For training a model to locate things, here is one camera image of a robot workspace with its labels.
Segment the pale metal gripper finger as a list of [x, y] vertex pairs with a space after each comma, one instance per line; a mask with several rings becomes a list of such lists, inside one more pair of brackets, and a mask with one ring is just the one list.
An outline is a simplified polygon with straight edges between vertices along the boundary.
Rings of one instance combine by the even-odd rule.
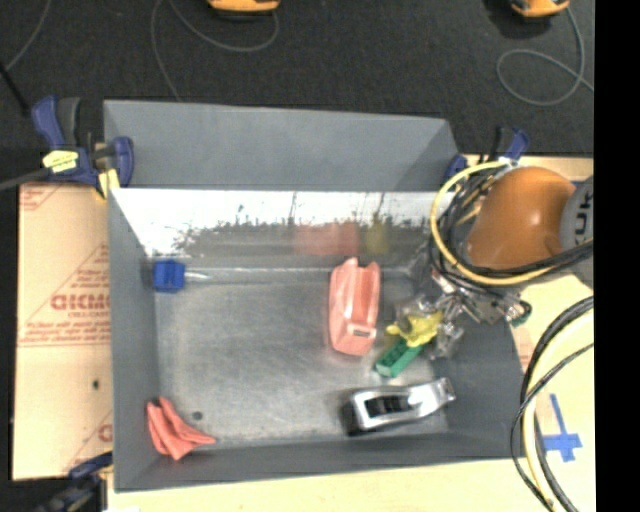
[[451, 358], [463, 337], [463, 328], [454, 321], [439, 324], [429, 349], [430, 358]]
[[449, 303], [450, 296], [441, 294], [437, 297], [428, 297], [424, 294], [411, 297], [405, 305], [405, 315], [407, 317], [426, 318], [435, 315], [437, 312], [443, 313]]

